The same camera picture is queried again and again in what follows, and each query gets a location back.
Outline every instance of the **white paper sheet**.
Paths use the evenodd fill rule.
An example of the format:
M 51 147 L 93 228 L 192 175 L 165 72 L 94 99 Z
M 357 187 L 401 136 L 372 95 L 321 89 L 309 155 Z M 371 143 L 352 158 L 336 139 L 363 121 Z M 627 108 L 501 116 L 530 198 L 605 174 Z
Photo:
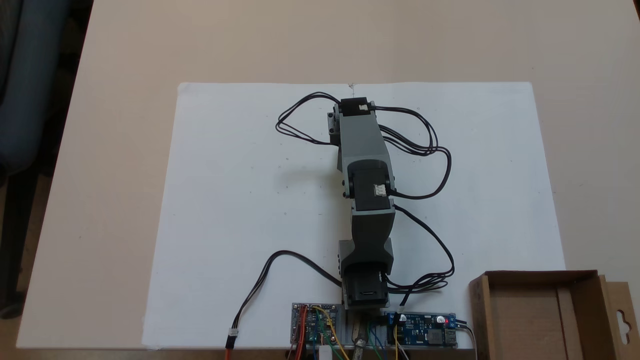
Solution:
M 179 87 L 171 153 L 149 289 L 143 343 L 224 347 L 228 328 L 265 260 L 300 252 L 338 276 L 337 244 L 350 238 L 337 148 L 277 133 L 278 115 L 325 91 L 366 96 L 422 113 L 451 150 L 451 177 L 428 200 L 396 203 L 446 242 L 456 273 L 442 291 L 412 295 L 407 311 L 471 319 L 467 285 L 486 270 L 564 269 L 533 91 L 529 83 L 379 85 L 201 84 Z M 328 141 L 332 103 L 314 100 L 288 120 Z M 424 143 L 420 122 L 378 112 L 378 120 Z M 396 187 L 424 194 L 445 158 L 388 146 Z M 391 279 L 409 284 L 449 268 L 436 241 L 401 213 L 391 234 Z M 392 295 L 391 308 L 401 297 Z M 278 258 L 240 320 L 236 348 L 289 347 L 292 302 L 340 302 L 340 289 L 297 259 Z M 471 342 L 460 334 L 460 347 Z

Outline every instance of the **green wire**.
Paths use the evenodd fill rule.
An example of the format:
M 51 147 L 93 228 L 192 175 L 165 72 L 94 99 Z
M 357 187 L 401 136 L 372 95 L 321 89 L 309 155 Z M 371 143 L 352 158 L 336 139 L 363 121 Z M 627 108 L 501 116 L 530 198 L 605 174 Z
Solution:
M 318 321 L 318 323 L 320 324 L 320 331 L 322 332 L 322 337 L 326 339 L 326 334 L 324 333 L 324 325 L 320 322 L 320 311 L 316 310 L 316 314 L 317 314 L 316 321 Z M 340 354 L 338 353 L 338 350 L 336 350 L 335 347 L 333 347 L 333 345 L 331 344 L 331 339 L 327 339 L 327 344 L 329 344 L 329 346 L 331 347 L 331 350 L 333 350 L 333 353 L 338 357 L 338 359 L 344 360 L 344 358 L 340 356 Z
M 371 333 L 371 322 L 367 323 L 367 330 Z M 382 357 L 380 356 L 380 353 L 378 352 L 378 348 L 376 346 L 376 342 L 375 341 L 371 341 L 371 345 L 373 345 L 373 351 L 376 352 L 376 355 L 378 356 L 378 359 L 382 360 Z

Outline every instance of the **wire connector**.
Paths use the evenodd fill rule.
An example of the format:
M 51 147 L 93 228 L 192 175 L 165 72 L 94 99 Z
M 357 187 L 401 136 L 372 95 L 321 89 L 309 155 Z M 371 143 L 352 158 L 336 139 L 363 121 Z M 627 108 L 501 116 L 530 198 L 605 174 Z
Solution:
M 236 345 L 236 339 L 238 337 L 238 333 L 240 331 L 238 329 L 234 329 L 232 327 L 229 328 L 229 335 L 227 336 L 227 344 L 225 345 L 225 348 L 228 349 L 233 349 L 234 346 Z

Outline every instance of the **robotic arm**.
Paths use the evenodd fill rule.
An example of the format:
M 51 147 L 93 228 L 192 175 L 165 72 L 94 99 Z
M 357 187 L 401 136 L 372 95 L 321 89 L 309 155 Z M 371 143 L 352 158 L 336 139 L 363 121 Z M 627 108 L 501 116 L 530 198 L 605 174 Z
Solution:
M 345 198 L 351 199 L 350 240 L 339 243 L 339 269 L 348 309 L 387 307 L 386 275 L 394 255 L 391 228 L 396 211 L 387 190 L 394 176 L 387 146 L 366 97 L 342 99 L 327 114 L 330 142 L 339 148 Z

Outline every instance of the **blue wire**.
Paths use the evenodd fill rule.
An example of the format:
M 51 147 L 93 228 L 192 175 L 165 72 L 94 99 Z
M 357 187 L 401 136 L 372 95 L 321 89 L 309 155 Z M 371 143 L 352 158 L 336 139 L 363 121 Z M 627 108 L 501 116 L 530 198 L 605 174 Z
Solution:
M 316 338 L 318 336 L 318 321 L 320 321 L 320 319 L 316 316 L 316 328 L 314 329 L 314 347 L 311 348 L 311 351 L 313 351 L 314 353 L 314 360 L 318 360 L 316 355 Z
M 380 341 L 380 339 L 378 339 L 378 335 L 376 335 L 376 333 L 373 330 L 371 330 L 371 324 L 369 324 L 369 332 L 373 335 L 374 338 L 376 338 L 376 341 L 378 342 L 378 344 L 380 344 L 380 350 L 382 350 L 382 354 L 385 356 L 385 360 L 388 360 L 387 352 L 385 351 L 385 347 L 382 346 L 382 341 Z

